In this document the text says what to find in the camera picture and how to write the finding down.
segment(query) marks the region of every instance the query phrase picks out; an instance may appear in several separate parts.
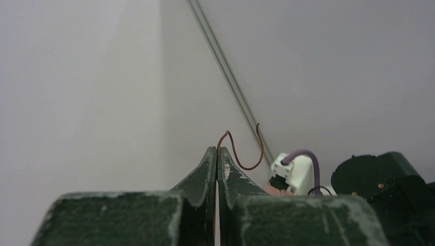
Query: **white adapter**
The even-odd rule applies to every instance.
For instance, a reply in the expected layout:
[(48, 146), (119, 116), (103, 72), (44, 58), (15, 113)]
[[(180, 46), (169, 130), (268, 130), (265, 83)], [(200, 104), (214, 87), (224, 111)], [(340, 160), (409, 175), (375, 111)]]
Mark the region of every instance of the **white adapter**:
[(306, 155), (299, 155), (289, 165), (281, 164), (281, 161), (288, 156), (286, 153), (279, 154), (270, 169), (272, 176), (285, 178), (288, 186), (287, 191), (294, 195), (307, 195), (314, 187), (314, 170), (311, 158)]

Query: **pink object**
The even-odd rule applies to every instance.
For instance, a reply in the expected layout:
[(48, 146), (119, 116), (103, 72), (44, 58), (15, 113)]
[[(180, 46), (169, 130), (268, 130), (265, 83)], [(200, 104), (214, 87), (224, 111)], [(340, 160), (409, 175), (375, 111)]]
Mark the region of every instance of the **pink object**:
[(278, 190), (277, 188), (273, 187), (270, 185), (269, 182), (267, 182), (264, 185), (263, 188), (267, 193), (269, 193), (270, 195), (273, 196), (293, 196), (294, 193), (293, 192), (289, 192), (289, 191), (284, 191), (284, 190)]

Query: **wall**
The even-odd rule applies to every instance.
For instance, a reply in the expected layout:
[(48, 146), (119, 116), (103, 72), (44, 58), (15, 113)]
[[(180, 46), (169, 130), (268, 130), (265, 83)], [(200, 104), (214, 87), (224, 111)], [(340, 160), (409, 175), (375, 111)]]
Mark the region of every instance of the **wall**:
[(256, 162), (185, 2), (2, 1), (0, 31), (1, 245), (63, 193), (171, 188), (227, 129)]
[(435, 2), (200, 0), (274, 155), (400, 151), (435, 179)]

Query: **brown wire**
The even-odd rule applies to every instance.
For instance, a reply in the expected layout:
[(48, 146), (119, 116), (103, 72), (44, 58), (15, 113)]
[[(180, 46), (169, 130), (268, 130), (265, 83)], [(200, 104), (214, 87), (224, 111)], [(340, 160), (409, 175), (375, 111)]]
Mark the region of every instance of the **brown wire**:
[(228, 135), (228, 136), (230, 136), (232, 152), (234, 153), (234, 157), (235, 157), (235, 160), (237, 161), (237, 164), (239, 164), (239, 166), (243, 170), (247, 170), (247, 171), (250, 171), (250, 170), (258, 167), (260, 165), (261, 160), (263, 159), (263, 155), (264, 155), (264, 146), (263, 146), (263, 141), (261, 140), (261, 136), (260, 136), (260, 132), (259, 132), (259, 125), (260, 125), (260, 123), (257, 123), (256, 132), (257, 132), (257, 137), (259, 138), (259, 141), (260, 141), (261, 155), (260, 155), (260, 159), (257, 162), (257, 164), (255, 164), (253, 167), (246, 168), (246, 167), (242, 166), (242, 164), (240, 164), (239, 158), (237, 157), (237, 153), (235, 152), (234, 140), (232, 139), (230, 131), (226, 131), (225, 134), (221, 137), (221, 139), (219, 139), (219, 142), (217, 143), (216, 151), (219, 153), (219, 148), (221, 147), (222, 141)]

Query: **cable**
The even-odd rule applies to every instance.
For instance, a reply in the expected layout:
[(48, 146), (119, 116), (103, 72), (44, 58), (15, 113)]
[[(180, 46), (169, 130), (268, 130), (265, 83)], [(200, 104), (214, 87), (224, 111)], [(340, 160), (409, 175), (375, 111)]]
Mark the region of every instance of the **cable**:
[(329, 195), (331, 195), (331, 196), (333, 195), (333, 194), (331, 193), (331, 191), (330, 191), (328, 188), (324, 187), (324, 186), (316, 186), (316, 187), (312, 188), (311, 190), (308, 191), (308, 195), (311, 195), (311, 193), (312, 193), (313, 191), (315, 191), (315, 190), (319, 190), (319, 191), (320, 191), (320, 188), (325, 189), (325, 190), (329, 193)]
[(259, 141), (260, 141), (260, 146), (261, 146), (261, 155), (260, 155), (260, 159), (259, 159), (259, 161), (257, 162), (257, 164), (255, 164), (253, 167), (251, 167), (251, 168), (246, 168), (246, 167), (242, 166), (242, 164), (240, 164), (239, 158), (237, 157), (237, 153), (235, 152), (234, 140), (232, 139), (232, 136), (231, 136), (230, 131), (226, 131), (225, 134), (221, 137), (221, 139), (219, 139), (219, 142), (217, 143), (217, 147), (216, 147), (216, 152), (219, 153), (219, 149), (220, 149), (220, 147), (221, 147), (222, 141), (223, 141), (224, 138), (228, 135), (228, 136), (230, 136), (231, 146), (232, 146), (232, 152), (234, 153), (234, 157), (235, 157), (235, 160), (237, 161), (237, 164), (239, 164), (239, 166), (240, 166), (243, 170), (247, 170), (247, 171), (253, 170), (254, 168), (258, 167), (258, 166), (260, 165), (261, 160), (263, 159), (263, 155), (264, 155), (264, 146), (263, 146), (263, 141), (261, 140), (261, 137), (260, 137), (259, 125), (260, 125), (260, 123), (257, 123), (256, 132), (257, 132), (257, 137), (259, 138)]
[[(308, 157), (311, 158), (311, 161), (313, 163), (313, 171), (314, 171), (314, 186), (320, 187), (320, 169), (319, 169), (319, 161), (317, 160), (317, 157), (314, 155), (313, 152), (310, 150), (296, 150), (295, 152), (287, 155), (282, 161), (281, 164), (283, 166), (288, 166), (289, 163), (295, 159), (296, 157), (300, 155), (308, 155)], [(314, 190), (315, 195), (321, 195), (319, 189)]]

